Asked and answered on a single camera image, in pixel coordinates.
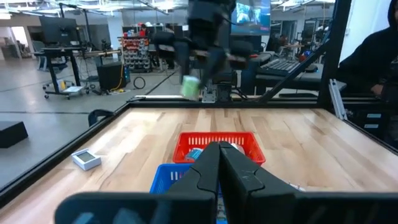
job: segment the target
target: black box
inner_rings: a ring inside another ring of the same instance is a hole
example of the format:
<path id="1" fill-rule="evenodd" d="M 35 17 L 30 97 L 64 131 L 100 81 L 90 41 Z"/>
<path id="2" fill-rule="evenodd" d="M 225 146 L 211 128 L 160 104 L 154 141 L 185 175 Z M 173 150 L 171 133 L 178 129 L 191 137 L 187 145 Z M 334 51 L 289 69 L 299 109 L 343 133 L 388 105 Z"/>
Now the black box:
<path id="1" fill-rule="evenodd" d="M 127 85 L 124 67 L 121 62 L 98 66 L 97 72 L 99 87 L 102 90 L 120 89 Z"/>
<path id="2" fill-rule="evenodd" d="M 0 148 L 9 148 L 27 137 L 22 121 L 0 121 Z"/>

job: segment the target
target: wooden table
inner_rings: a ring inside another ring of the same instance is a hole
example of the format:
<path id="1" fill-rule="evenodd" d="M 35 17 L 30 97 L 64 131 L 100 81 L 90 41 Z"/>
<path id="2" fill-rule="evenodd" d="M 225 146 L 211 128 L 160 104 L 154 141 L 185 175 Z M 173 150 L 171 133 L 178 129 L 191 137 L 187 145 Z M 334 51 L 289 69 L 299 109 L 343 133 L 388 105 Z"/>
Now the wooden table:
<path id="1" fill-rule="evenodd" d="M 81 147 L 102 157 L 100 167 L 85 172 L 65 159 L 0 210 L 0 223 L 52 223 L 77 192 L 149 191 L 182 131 L 252 131 L 263 168 L 307 190 L 398 190 L 398 157 L 325 110 L 137 108 Z"/>

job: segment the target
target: wall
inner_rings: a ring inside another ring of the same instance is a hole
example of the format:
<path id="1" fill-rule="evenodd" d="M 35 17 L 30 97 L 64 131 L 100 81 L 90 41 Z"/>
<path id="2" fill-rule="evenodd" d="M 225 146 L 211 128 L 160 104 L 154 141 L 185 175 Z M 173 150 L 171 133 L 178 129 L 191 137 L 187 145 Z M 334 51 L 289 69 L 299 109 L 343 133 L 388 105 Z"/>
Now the wall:
<path id="1" fill-rule="evenodd" d="M 107 24 L 90 25 L 90 32 L 93 44 L 99 49 L 101 48 L 101 40 L 105 39 L 107 42 L 111 42 Z"/>
<path id="2" fill-rule="evenodd" d="M 114 17 L 107 17 L 108 20 L 108 32 L 111 39 L 111 46 L 113 49 L 121 47 L 118 37 L 122 36 L 123 33 L 123 19 L 121 12 L 115 12 Z"/>
<path id="3" fill-rule="evenodd" d="M 11 19 L 0 19 L 0 27 L 6 26 L 40 26 L 40 21 L 38 16 L 16 15 Z"/>
<path id="4" fill-rule="evenodd" d="M 168 16 L 160 12 L 156 13 L 156 11 L 123 11 L 123 23 L 125 26 L 137 24 L 139 22 L 186 23 L 186 21 L 187 10 L 182 9 L 170 12 Z"/>
<path id="5" fill-rule="evenodd" d="M 24 27 L 11 27 L 11 29 L 14 33 L 15 39 L 19 40 L 21 44 L 25 44 L 26 46 L 28 46 Z"/>
<path id="6" fill-rule="evenodd" d="M 0 37 L 8 37 L 11 40 L 12 34 L 10 27 L 0 27 Z"/>
<path id="7" fill-rule="evenodd" d="M 340 61 L 350 56 L 368 35 L 388 27 L 387 12 L 390 2 L 391 0 L 378 0 L 364 4 L 360 0 L 353 0 Z"/>
<path id="8" fill-rule="evenodd" d="M 76 23 L 78 25 L 86 25 L 86 18 L 85 18 L 84 13 L 81 13 L 80 15 L 74 15 L 70 12 L 66 12 L 65 18 L 76 19 Z M 107 20 L 106 20 L 107 16 L 93 14 L 93 13 L 87 13 L 87 18 L 88 18 L 88 23 L 90 25 L 107 24 Z"/>
<path id="9" fill-rule="evenodd" d="M 304 23 L 306 19 L 332 17 L 334 7 L 330 6 L 328 9 L 322 9 L 321 6 L 308 6 L 305 10 L 299 12 L 287 11 L 272 11 L 271 20 L 273 21 L 297 21 L 295 37 L 298 32 L 304 30 Z"/>

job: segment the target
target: workstation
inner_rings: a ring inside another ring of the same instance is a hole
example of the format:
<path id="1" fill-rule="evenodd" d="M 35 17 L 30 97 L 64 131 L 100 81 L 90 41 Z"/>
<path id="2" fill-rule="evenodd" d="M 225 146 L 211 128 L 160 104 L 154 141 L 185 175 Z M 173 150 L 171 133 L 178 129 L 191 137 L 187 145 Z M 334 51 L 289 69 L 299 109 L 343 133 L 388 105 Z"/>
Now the workstation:
<path id="1" fill-rule="evenodd" d="M 164 201 L 175 202 L 174 206 L 168 205 L 169 209 L 178 209 L 179 216 L 170 216 L 172 223 L 182 223 L 182 218 L 192 219 L 198 209 L 202 210 L 201 215 L 192 223 L 214 223 L 216 219 L 223 223 L 217 210 L 217 193 L 222 192 L 226 208 L 224 221 L 227 219 L 228 223 L 301 223 L 316 212 L 317 203 L 332 212 L 321 215 L 314 223 L 328 223 L 328 220 L 341 223 L 347 210 L 360 214 L 374 211 L 377 214 L 372 217 L 374 222 L 390 223 L 386 217 L 395 215 L 398 177 L 394 171 L 398 168 L 398 157 L 396 148 L 384 141 L 386 125 L 376 123 L 379 120 L 386 123 L 384 115 L 394 110 L 394 104 L 389 103 L 393 99 L 388 98 L 388 94 L 374 97 L 347 93 L 350 83 L 336 80 L 341 49 L 335 46 L 343 45 L 350 5 L 350 1 L 336 2 L 335 14 L 339 17 L 334 17 L 330 33 L 302 62 L 277 58 L 274 56 L 277 52 L 268 53 L 265 49 L 239 50 L 234 44 L 250 41 L 247 37 L 231 35 L 233 29 L 224 24 L 218 28 L 217 39 L 232 40 L 227 41 L 231 51 L 223 62 L 228 68 L 209 73 L 213 71 L 210 65 L 216 65 L 212 63 L 215 58 L 211 57 L 214 51 L 210 48 L 208 54 L 204 54 L 202 48 L 189 42 L 189 54 L 184 54 L 185 51 L 177 50 L 176 46 L 185 43 L 185 39 L 175 37 L 170 41 L 165 33 L 155 35 L 155 50 L 160 59 L 173 58 L 180 66 L 183 96 L 135 95 L 114 111 L 92 111 L 87 130 L 1 189 L 0 222 L 76 223 L 83 212 L 88 212 L 86 223 L 111 223 L 109 220 L 124 207 L 139 215 L 149 213 L 144 220 L 149 223 L 156 207 L 151 202 Z M 190 30 L 209 32 L 197 21 L 191 21 Z M 207 38 L 200 34 L 191 32 L 189 35 L 194 38 L 190 39 Z M 325 52 L 325 63 L 317 65 L 318 71 L 307 72 Z M 263 62 L 259 58 L 265 55 L 269 58 Z M 192 60 L 199 60 L 204 66 L 199 81 L 205 81 L 206 87 L 198 91 L 198 96 L 193 95 L 196 91 L 184 90 L 192 74 L 191 63 L 186 62 Z M 275 69 L 272 66 L 275 63 L 290 63 L 293 67 Z M 286 89 L 313 93 L 281 96 L 281 91 Z M 383 134 L 373 133 L 374 129 L 382 129 Z M 251 137 L 239 136 L 244 133 L 250 133 Z M 201 143 L 188 146 L 182 142 L 184 134 L 191 134 L 189 141 Z M 216 143 L 218 149 L 207 146 L 189 168 L 184 160 L 186 155 L 177 153 L 182 146 L 187 151 L 221 140 L 242 145 L 246 157 L 235 151 L 226 153 L 232 148 Z M 252 146 L 246 145 L 252 140 L 256 143 L 250 144 L 259 149 L 256 157 L 250 151 Z M 83 162 L 79 164 L 75 157 L 80 154 L 86 159 L 81 157 Z M 85 161 L 98 158 L 99 166 L 85 170 L 82 165 Z M 252 161 L 261 166 L 253 167 Z M 243 168 L 237 164 L 247 165 L 249 168 L 244 170 L 257 173 L 245 177 L 255 177 L 255 184 L 260 186 L 240 179 L 237 170 Z M 175 170 L 167 170 L 169 165 L 171 168 L 176 165 Z M 201 178 L 196 179 L 195 172 Z M 165 182 L 157 185 L 161 174 L 165 174 Z M 195 184 L 187 184 L 187 178 L 193 177 L 190 181 Z M 160 189 L 161 185 L 172 182 L 175 184 L 170 189 Z M 248 199 L 242 199 L 245 203 L 236 199 L 240 192 L 250 190 Z M 250 209 L 231 213 L 238 203 Z M 374 203 L 381 209 L 373 209 Z M 264 211 L 265 205 L 270 212 Z M 298 215 L 298 211 L 309 215 Z"/>

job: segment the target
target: ceiling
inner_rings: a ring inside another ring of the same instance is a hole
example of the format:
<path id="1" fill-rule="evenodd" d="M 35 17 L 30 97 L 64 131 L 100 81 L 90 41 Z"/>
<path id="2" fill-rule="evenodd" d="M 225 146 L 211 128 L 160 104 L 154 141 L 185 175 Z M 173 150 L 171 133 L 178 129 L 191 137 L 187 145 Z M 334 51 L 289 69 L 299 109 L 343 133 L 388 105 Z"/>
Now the ceiling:
<path id="1" fill-rule="evenodd" d="M 262 0 L 252 0 L 254 5 L 261 4 Z M 250 0 L 239 0 L 241 3 Z M 335 0 L 271 0 L 271 10 L 289 11 L 300 10 L 305 6 L 327 7 Z M 23 13 L 38 15 L 59 14 L 59 3 L 77 6 L 78 9 L 63 7 L 64 11 L 74 12 L 86 9 L 88 12 L 112 16 L 114 11 L 125 10 L 158 10 L 167 13 L 171 9 L 187 8 L 188 0 L 0 0 L 1 13 Z"/>

